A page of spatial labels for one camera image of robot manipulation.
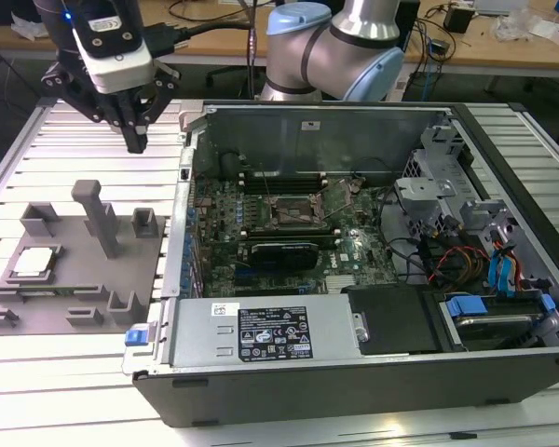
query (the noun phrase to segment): gray fixture post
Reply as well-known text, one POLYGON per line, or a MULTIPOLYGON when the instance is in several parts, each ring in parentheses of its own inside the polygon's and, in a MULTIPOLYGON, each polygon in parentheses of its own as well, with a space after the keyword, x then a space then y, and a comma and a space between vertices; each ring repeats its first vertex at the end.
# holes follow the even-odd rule
POLYGON ((102 186, 97 180, 77 180, 73 187, 73 200, 83 205, 93 233, 100 241, 108 259, 116 258, 118 241, 116 227, 111 225, 100 200, 102 186))

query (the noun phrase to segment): cable connector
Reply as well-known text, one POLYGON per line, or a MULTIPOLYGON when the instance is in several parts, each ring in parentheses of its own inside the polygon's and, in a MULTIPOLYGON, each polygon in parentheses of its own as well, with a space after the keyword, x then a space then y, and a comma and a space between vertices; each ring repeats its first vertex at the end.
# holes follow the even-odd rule
POLYGON ((186 42, 191 37, 213 30, 250 30, 251 25, 238 21, 216 21, 203 23, 192 28, 176 27, 168 23, 156 23, 145 26, 143 39, 151 56, 156 59, 172 54, 179 44, 186 42))
POLYGON ((145 26, 143 29, 143 39, 151 57, 161 58, 172 54, 177 44, 190 39, 186 33, 187 28, 176 28, 167 23, 156 23, 155 25, 145 26))

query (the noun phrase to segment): black cover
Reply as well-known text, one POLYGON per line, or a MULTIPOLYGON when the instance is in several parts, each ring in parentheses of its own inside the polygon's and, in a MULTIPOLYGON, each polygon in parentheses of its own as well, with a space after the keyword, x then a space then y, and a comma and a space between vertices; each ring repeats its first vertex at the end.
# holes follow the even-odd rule
POLYGON ((427 299, 425 286, 385 284, 348 288, 353 313, 363 315, 369 341, 360 343, 365 356, 429 354, 451 351, 439 309, 427 299))

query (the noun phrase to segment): barcode label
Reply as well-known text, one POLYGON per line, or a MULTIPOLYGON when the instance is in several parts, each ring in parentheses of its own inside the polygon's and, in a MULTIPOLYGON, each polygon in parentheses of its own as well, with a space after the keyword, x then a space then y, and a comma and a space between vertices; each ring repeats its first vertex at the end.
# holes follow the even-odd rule
POLYGON ((240 303, 213 303, 211 305, 212 317, 235 317, 239 314, 240 303))

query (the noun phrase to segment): blue latch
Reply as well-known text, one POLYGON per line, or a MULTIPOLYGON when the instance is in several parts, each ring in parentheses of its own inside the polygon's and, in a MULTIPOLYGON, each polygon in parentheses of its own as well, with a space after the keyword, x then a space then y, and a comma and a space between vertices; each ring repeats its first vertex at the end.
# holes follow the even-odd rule
POLYGON ((478 295, 454 296, 445 304, 447 310, 449 310, 449 315, 454 318, 460 315, 484 315, 488 313, 483 298, 478 295))
POLYGON ((124 338, 124 344, 130 346, 147 346, 149 331, 147 329, 129 329, 124 338))
POLYGON ((552 300, 548 293, 543 293, 540 299, 542 300, 542 305, 544 305, 544 308, 548 313, 551 313, 557 307, 555 305, 555 301, 552 300))

